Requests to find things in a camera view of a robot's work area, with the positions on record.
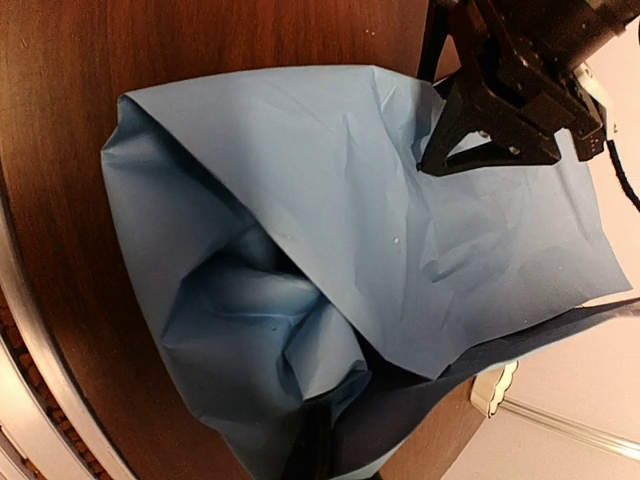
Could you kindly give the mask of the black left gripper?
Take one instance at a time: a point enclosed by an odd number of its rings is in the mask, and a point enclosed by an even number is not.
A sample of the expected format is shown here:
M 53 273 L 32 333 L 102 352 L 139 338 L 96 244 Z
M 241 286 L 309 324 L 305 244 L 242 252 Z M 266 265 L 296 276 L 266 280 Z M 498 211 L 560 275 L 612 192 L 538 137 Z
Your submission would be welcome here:
M 554 165 L 561 129 L 579 160 L 600 154 L 607 108 L 585 62 L 638 15 L 636 1 L 429 1 L 417 77 L 445 104 L 418 170 Z

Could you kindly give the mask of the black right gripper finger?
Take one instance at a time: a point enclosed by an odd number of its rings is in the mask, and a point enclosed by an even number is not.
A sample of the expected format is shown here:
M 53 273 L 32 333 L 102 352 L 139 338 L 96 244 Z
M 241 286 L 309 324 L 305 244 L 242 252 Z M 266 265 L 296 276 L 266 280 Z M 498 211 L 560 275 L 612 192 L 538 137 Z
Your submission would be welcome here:
M 305 416 L 284 467 L 284 480 L 326 480 L 331 470 L 332 409 L 329 403 L 307 404 Z

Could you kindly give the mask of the blue wrapping paper sheet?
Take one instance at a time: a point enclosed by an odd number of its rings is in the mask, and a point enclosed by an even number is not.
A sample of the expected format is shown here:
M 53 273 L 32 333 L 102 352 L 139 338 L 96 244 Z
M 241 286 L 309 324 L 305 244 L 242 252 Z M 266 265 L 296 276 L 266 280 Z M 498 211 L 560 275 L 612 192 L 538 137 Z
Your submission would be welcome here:
M 417 170 L 444 103 L 374 66 L 122 95 L 102 170 L 137 302 L 191 414 L 277 479 L 305 416 L 334 473 L 383 458 L 460 383 L 618 312 L 588 167 Z

